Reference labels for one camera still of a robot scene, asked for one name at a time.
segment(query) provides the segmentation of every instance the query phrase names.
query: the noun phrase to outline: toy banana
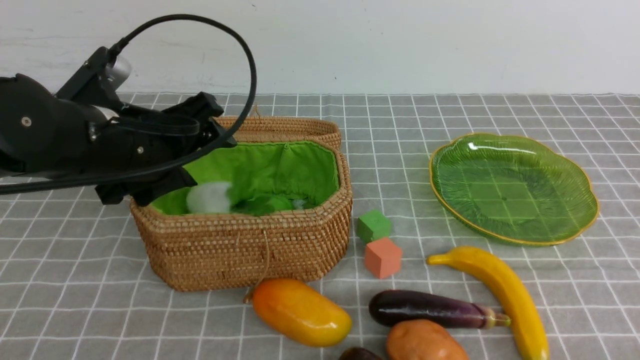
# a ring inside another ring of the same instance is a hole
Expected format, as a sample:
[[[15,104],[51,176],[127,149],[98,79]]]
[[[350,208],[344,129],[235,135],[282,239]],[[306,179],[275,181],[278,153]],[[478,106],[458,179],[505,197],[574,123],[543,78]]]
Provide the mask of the toy banana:
[[[549,359],[547,335],[536,304],[509,265],[487,251],[468,246],[432,255],[427,264],[448,265],[482,281],[511,317],[511,329],[522,359]]]

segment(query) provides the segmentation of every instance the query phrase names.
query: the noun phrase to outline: white wall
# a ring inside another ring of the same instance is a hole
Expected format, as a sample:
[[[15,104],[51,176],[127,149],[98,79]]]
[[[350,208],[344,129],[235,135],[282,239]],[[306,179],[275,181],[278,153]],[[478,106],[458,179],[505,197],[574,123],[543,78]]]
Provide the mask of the white wall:
[[[245,37],[261,93],[640,93],[638,0],[0,0],[0,76],[55,91],[95,48],[169,13]],[[201,24],[156,26],[124,55],[124,90],[248,89],[240,47]]]

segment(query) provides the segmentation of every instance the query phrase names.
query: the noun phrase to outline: brown potato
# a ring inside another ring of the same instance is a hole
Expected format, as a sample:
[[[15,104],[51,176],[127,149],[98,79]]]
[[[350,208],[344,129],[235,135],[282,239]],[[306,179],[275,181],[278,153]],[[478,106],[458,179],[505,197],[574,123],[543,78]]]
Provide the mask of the brown potato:
[[[469,360],[465,349],[445,328],[429,320],[408,320],[387,336],[390,360]]]

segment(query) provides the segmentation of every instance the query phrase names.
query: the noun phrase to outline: black cable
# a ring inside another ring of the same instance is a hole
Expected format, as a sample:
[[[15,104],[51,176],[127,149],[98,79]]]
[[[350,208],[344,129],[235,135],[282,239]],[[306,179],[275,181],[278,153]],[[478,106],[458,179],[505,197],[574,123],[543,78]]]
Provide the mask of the black cable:
[[[160,24],[162,22],[175,21],[175,20],[190,20],[190,21],[196,21],[196,22],[201,22],[203,24],[211,25],[231,35],[236,41],[238,41],[238,43],[240,43],[240,46],[243,48],[244,53],[246,54],[247,60],[249,61],[251,85],[249,87],[249,96],[247,98],[246,104],[244,105],[242,112],[240,113],[240,115],[238,115],[238,118],[236,119],[234,124],[228,130],[226,130],[224,134],[221,135],[219,138],[215,139],[211,143],[208,143],[207,145],[203,146],[199,150],[192,152],[187,156],[183,156],[179,159],[171,160],[160,165],[154,165],[152,167],[132,170],[128,172],[122,172],[120,174],[115,174],[111,176],[104,176],[104,175],[80,176],[73,179],[59,179],[59,180],[39,181],[37,183],[2,185],[0,186],[0,195],[24,193],[24,192],[38,192],[38,191],[45,191],[45,190],[57,190],[57,189],[64,189],[64,188],[75,188],[78,186],[88,186],[88,185],[96,185],[96,184],[119,183],[121,181],[134,179],[139,176],[145,176],[145,175],[154,174],[157,172],[164,172],[176,167],[181,167],[183,165],[186,165],[188,163],[191,163],[201,158],[202,156],[205,156],[206,154],[209,154],[211,151],[221,147],[231,136],[233,136],[233,134],[242,126],[245,118],[249,115],[249,112],[251,111],[251,107],[253,105],[253,101],[255,100],[255,92],[257,88],[257,71],[255,67],[255,62],[253,60],[253,54],[251,53],[251,50],[249,49],[249,46],[246,44],[244,39],[238,33],[236,33],[233,29],[215,20],[211,20],[202,16],[189,15],[189,14],[166,15],[166,16],[158,17],[156,19],[152,19],[142,24],[137,29],[135,29],[130,34],[128,34],[126,37],[123,37],[120,41],[114,44],[109,49],[109,52],[111,53],[112,57],[115,58],[122,52],[122,49],[124,49],[124,47],[127,46],[127,44],[129,44],[131,40],[133,40],[133,38],[138,36],[140,33],[145,31],[146,29],[152,27],[153,25]]]

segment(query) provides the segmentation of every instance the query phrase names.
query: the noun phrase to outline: orange mango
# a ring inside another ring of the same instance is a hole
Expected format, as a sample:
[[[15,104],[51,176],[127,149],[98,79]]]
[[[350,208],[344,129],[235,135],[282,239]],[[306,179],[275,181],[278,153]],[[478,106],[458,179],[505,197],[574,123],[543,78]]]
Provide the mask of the orange mango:
[[[264,323],[309,347],[334,346],[351,331],[351,317],[343,308],[299,280],[262,281],[252,304]]]

